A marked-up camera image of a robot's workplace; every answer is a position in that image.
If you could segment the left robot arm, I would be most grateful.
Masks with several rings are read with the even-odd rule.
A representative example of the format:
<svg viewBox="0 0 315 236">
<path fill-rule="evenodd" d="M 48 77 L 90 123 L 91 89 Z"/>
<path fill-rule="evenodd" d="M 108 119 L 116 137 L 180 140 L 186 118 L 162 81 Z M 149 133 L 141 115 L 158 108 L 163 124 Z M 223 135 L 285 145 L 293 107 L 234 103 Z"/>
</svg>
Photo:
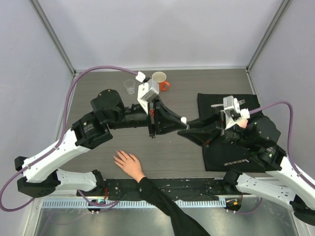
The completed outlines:
<svg viewBox="0 0 315 236">
<path fill-rule="evenodd" d="M 102 91 L 91 101 L 92 112 L 85 114 L 62 138 L 33 157 L 15 158 L 15 169 L 23 172 L 18 191 L 41 198 L 55 191 L 75 190 L 77 195 L 101 196 L 107 184 L 98 170 L 77 173 L 61 170 L 69 160 L 113 138 L 112 129 L 147 127 L 150 137 L 187 128 L 187 120 L 164 106 L 155 97 L 145 111 L 141 105 L 126 107 L 116 90 Z"/>
</svg>

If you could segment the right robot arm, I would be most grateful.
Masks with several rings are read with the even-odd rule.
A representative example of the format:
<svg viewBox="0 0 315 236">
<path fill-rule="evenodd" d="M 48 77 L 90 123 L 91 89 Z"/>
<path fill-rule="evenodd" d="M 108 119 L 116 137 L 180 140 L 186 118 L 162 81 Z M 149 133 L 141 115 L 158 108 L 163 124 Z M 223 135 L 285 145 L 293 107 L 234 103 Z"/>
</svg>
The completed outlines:
<svg viewBox="0 0 315 236">
<path fill-rule="evenodd" d="M 207 171 L 224 173 L 227 194 L 253 194 L 307 224 L 315 223 L 315 182 L 277 144 L 280 131 L 268 117 L 251 118 L 248 109 L 224 109 L 178 134 L 202 147 Z"/>
</svg>

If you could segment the black sleeved forearm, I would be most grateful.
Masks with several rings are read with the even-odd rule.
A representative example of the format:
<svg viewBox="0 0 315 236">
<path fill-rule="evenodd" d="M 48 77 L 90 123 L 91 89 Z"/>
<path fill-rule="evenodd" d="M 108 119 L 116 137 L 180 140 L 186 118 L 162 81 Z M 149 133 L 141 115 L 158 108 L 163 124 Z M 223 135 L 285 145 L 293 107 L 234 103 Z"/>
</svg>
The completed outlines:
<svg viewBox="0 0 315 236">
<path fill-rule="evenodd" d="M 138 183 L 140 197 L 170 217 L 175 236 L 208 236 L 209 233 L 146 177 Z"/>
</svg>

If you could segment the person's bare hand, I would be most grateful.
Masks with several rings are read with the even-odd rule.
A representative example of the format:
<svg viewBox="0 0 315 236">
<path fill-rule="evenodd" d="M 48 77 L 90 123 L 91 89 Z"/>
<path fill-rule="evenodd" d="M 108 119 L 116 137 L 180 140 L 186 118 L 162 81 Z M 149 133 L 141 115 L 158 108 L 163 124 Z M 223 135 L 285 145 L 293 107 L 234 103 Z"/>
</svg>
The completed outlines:
<svg viewBox="0 0 315 236">
<path fill-rule="evenodd" d="M 114 156 L 114 162 L 137 183 L 145 177 L 140 161 L 133 154 L 127 154 L 123 150 L 117 151 L 116 156 Z"/>
</svg>

